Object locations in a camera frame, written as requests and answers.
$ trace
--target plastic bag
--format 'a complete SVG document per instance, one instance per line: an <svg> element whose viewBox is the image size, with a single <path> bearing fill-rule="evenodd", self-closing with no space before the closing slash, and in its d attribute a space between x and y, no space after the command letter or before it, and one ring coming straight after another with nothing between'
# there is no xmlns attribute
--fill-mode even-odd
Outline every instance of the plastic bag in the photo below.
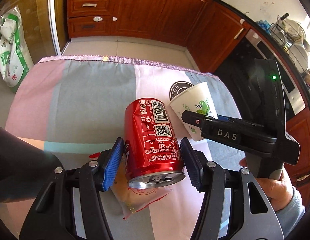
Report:
<svg viewBox="0 0 310 240"><path fill-rule="evenodd" d="M6 84L16 92L33 66L16 6L0 17L0 71Z"/></svg>
<svg viewBox="0 0 310 240"><path fill-rule="evenodd" d="M97 159L99 154L100 153L91 155L90 158ZM124 157L119 165L111 190L122 207L124 219L127 219L131 214L144 209L149 204L162 199L173 191L169 186L149 189L129 187L125 176Z"/></svg>

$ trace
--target black circular logo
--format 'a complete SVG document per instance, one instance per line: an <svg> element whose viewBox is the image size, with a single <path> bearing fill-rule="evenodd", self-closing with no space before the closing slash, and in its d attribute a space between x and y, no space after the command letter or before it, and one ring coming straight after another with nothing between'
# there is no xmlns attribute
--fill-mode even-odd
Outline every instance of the black circular logo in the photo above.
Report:
<svg viewBox="0 0 310 240"><path fill-rule="evenodd" d="M169 90L169 100L172 100L174 97L176 97L178 94L182 93L187 88L192 87L193 84L188 83L186 81L178 81L175 82L171 89Z"/></svg>

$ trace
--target red soda can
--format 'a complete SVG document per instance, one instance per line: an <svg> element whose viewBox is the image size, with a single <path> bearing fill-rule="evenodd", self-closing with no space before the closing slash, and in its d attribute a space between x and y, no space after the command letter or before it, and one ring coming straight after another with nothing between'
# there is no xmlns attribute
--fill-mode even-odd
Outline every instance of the red soda can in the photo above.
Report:
<svg viewBox="0 0 310 240"><path fill-rule="evenodd" d="M132 188L163 187L185 178L180 148L161 101L141 98L126 108L125 167Z"/></svg>

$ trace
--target cup rim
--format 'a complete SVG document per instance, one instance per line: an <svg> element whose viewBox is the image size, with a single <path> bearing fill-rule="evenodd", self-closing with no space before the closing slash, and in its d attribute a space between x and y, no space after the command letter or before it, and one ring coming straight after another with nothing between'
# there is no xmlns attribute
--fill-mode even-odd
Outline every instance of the cup rim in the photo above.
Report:
<svg viewBox="0 0 310 240"><path fill-rule="evenodd" d="M191 87L185 89L183 92L181 92L181 93L178 94L176 97L174 97L174 98L168 103L168 105L170 105L175 99L179 98L179 97L180 97L181 95L183 95L184 93L189 92L190 90L192 90L192 89L194 89L194 88L196 88L196 87L199 87L200 85L203 85L204 83L207 85L207 81L204 81L204 82L201 82L201 83L199 83L199 84L196 84L196 85L194 85L194 86L191 86Z"/></svg>

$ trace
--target human hand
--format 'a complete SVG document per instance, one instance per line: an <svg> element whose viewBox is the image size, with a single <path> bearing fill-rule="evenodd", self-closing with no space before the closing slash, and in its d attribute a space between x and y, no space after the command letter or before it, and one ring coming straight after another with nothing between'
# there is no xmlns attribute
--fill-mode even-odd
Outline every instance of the human hand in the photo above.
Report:
<svg viewBox="0 0 310 240"><path fill-rule="evenodd" d="M246 158L240 160L239 165L247 167ZM282 169L280 180L256 179L266 196L271 198L270 203L275 211L285 208L293 197L293 186L285 168Z"/></svg>

